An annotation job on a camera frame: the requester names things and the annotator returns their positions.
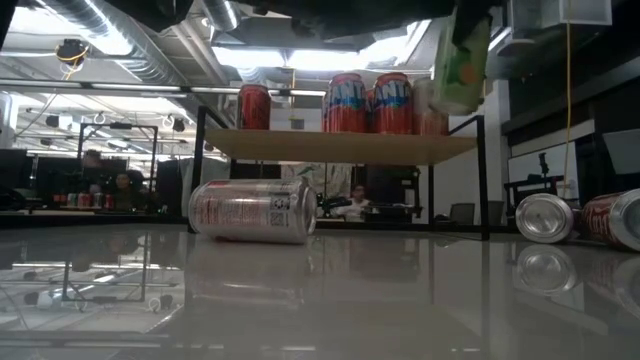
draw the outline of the ductwork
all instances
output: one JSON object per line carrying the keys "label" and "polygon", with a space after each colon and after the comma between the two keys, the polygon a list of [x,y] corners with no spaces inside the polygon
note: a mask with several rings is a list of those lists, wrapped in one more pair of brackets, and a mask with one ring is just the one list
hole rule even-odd
{"label": "ductwork", "polygon": [[103,53],[135,58],[117,63],[142,82],[185,84],[185,79],[140,26],[106,1],[36,1],[56,17],[74,25],[82,37]]}
{"label": "ductwork", "polygon": [[231,31],[240,25],[240,10],[227,0],[202,0],[202,8],[216,31]]}

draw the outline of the fanta logo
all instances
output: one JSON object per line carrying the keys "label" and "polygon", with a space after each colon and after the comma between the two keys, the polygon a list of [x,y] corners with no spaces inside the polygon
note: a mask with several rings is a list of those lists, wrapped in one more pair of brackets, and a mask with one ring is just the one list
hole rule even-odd
{"label": "fanta logo", "polygon": [[390,81],[382,86],[376,87],[376,99],[374,108],[399,107],[409,103],[411,88],[407,83],[401,81]]}
{"label": "fanta logo", "polygon": [[332,86],[328,98],[329,107],[362,107],[364,105],[364,84],[359,81],[345,81],[342,84]]}

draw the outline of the person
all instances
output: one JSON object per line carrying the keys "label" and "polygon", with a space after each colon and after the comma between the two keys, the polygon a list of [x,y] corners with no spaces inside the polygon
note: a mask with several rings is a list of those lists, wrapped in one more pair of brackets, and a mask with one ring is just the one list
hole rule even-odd
{"label": "person", "polygon": [[351,191],[351,205],[342,206],[335,209],[335,214],[344,216],[347,221],[363,221],[362,211],[369,206],[370,201],[365,198],[366,191],[364,185],[358,184]]}
{"label": "person", "polygon": [[116,192],[113,194],[115,210],[141,210],[144,207],[142,194],[131,186],[131,178],[127,173],[120,173],[116,177]]}

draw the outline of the wooden shelf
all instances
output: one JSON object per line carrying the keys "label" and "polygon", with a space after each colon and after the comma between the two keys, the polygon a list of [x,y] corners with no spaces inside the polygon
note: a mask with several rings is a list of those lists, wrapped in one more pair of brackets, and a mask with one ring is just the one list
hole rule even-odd
{"label": "wooden shelf", "polygon": [[207,130],[206,141],[233,159],[381,165],[435,165],[476,147],[476,138]]}

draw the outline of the glossy table surface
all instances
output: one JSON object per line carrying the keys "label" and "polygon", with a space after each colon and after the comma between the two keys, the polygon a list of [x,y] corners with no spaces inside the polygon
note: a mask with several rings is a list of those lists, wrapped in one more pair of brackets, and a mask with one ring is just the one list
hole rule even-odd
{"label": "glossy table surface", "polygon": [[515,235],[0,231],[0,359],[638,359],[640,257]]}

